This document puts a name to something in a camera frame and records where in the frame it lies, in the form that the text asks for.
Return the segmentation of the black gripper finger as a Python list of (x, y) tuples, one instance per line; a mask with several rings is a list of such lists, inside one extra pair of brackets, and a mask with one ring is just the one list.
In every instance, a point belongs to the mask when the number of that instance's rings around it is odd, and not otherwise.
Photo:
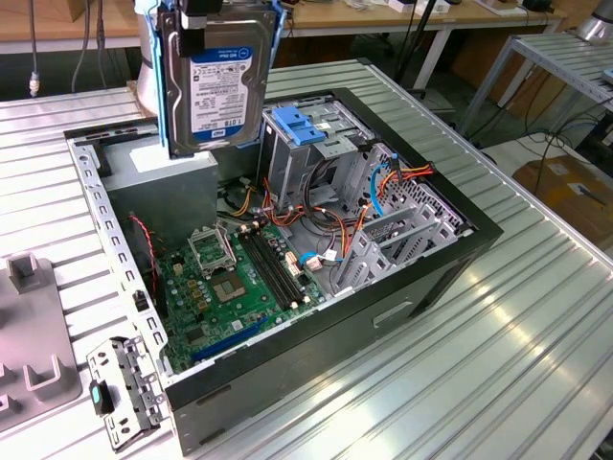
[(176, 6), (178, 51), (191, 57), (205, 50), (205, 29), (209, 15), (221, 11), (222, 0), (180, 0)]

